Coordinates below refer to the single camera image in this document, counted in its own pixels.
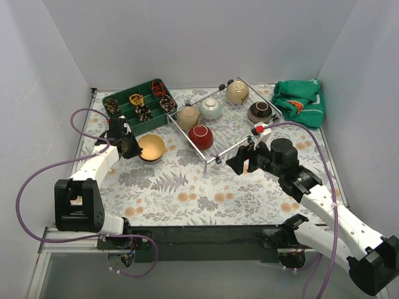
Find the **tan bowl front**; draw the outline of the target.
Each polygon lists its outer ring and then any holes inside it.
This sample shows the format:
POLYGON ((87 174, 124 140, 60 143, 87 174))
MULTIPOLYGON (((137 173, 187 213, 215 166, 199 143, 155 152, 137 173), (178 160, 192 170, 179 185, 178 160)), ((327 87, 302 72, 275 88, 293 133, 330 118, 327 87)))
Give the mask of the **tan bowl front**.
POLYGON ((165 143, 163 139, 155 134, 148 134, 141 137, 138 140, 138 145, 142 149, 139 157, 145 162, 156 162, 165 152, 165 143))

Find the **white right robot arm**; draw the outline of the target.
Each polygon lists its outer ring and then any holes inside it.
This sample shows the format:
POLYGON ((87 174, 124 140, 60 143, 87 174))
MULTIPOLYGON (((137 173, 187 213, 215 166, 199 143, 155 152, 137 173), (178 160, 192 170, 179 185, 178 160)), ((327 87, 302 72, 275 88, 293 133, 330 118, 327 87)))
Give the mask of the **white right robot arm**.
POLYGON ((261 169, 278 178, 281 189, 298 203, 321 218, 334 233, 314 225, 292 225, 282 231, 288 247, 308 245, 346 269, 350 278, 364 293, 377 295, 398 276, 398 237, 385 237, 373 230, 345 206, 332 199, 332 194, 312 171, 300 165, 292 142, 278 138, 266 146, 240 146, 226 164, 238 175, 244 164, 253 172, 261 169))

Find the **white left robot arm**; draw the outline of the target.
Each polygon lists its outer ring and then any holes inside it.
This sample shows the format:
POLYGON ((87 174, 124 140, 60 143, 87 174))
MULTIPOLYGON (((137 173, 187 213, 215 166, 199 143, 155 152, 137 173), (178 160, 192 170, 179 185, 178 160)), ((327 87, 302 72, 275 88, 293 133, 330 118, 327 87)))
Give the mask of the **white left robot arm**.
POLYGON ((100 137, 95 143, 94 157, 69 179, 56 182, 55 226, 59 231, 110 234, 117 248, 126 249, 132 244, 133 235, 124 228, 122 217, 105 212, 100 185, 116 162, 134 158, 142 149, 123 116, 110 119, 108 130, 100 137))

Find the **tan bowl gold rim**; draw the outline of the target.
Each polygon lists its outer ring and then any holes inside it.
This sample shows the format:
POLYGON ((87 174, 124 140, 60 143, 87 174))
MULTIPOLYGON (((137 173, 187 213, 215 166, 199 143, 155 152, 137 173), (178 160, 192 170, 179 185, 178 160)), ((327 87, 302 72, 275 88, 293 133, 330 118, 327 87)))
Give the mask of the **tan bowl gold rim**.
POLYGON ((186 106, 183 107, 177 116, 177 124, 182 130, 190 131, 192 127, 201 123, 200 112, 197 108, 186 106))

